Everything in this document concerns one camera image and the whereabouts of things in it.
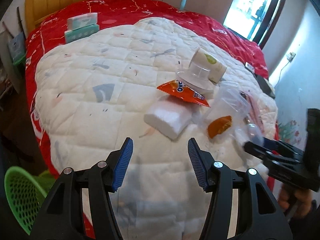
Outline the person's right hand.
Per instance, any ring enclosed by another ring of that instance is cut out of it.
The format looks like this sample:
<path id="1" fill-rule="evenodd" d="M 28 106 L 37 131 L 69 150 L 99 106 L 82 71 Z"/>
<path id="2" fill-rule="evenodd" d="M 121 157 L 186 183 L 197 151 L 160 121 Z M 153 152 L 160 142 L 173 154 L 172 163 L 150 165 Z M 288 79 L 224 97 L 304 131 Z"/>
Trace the person's right hand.
<path id="1" fill-rule="evenodd" d="M 282 184 L 278 204 L 283 211 L 290 207 L 289 199 L 296 198 L 297 209 L 294 213 L 295 218 L 304 218 L 312 207 L 312 191 L 310 189 L 294 189 L 288 185 Z"/>

